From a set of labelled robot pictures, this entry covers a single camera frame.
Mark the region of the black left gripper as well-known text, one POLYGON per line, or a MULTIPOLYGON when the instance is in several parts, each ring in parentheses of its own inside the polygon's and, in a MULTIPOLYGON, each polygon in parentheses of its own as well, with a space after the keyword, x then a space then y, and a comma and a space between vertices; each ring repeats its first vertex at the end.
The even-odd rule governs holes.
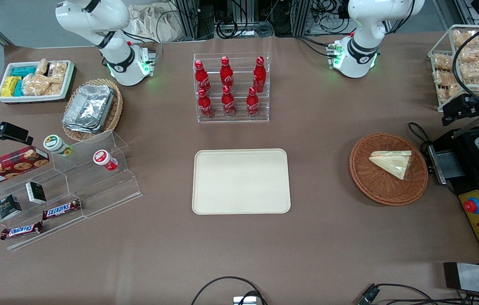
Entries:
POLYGON ((462 94, 443 106, 442 125, 447 127, 459 119, 477 116, 479 116, 479 102, 472 95, 462 94))

